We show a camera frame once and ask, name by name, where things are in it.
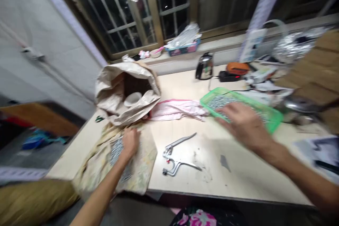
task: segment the scissors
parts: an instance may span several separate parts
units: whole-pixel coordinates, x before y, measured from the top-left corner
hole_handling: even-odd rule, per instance
[[[102,120],[104,120],[103,117],[97,116],[96,119],[95,119],[95,122],[98,123],[98,122],[101,122]]]

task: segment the hand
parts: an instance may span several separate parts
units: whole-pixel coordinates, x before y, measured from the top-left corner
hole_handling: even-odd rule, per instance
[[[124,130],[122,154],[131,158],[138,151],[140,132],[136,128],[126,128]]]
[[[217,112],[226,114],[231,122],[226,122],[222,118],[216,120],[240,143],[259,156],[270,153],[269,150],[276,144],[267,132],[264,123],[250,107],[232,102],[217,109]]]

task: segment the green tray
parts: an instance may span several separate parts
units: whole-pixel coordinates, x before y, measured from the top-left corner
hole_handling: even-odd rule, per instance
[[[204,97],[200,99],[201,105],[206,108],[212,116],[214,117],[221,117],[229,122],[228,119],[226,119],[223,115],[219,114],[218,112],[214,111],[210,107],[207,106],[207,104],[216,96],[218,95],[225,95],[225,97],[232,97],[235,98],[238,101],[242,101],[248,105],[251,105],[253,108],[255,108],[257,111],[262,112],[267,117],[267,123],[266,128],[269,133],[273,133],[283,120],[283,115],[277,111],[276,109],[273,109],[271,107],[268,107],[260,102],[257,102],[251,98],[248,98],[242,94],[239,94],[237,92],[229,91],[226,88],[216,88],[213,89],[211,92],[206,94]]]

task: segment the electric kettle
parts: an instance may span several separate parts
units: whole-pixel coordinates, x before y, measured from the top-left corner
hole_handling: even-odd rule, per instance
[[[213,57],[207,52],[199,58],[195,78],[206,80],[211,77],[213,77]]]

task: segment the pink cloth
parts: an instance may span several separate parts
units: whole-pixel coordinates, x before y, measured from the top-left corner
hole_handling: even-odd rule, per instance
[[[196,100],[166,100],[159,102],[151,110],[152,121],[167,121],[191,116],[200,121],[205,121],[204,116],[209,113]]]

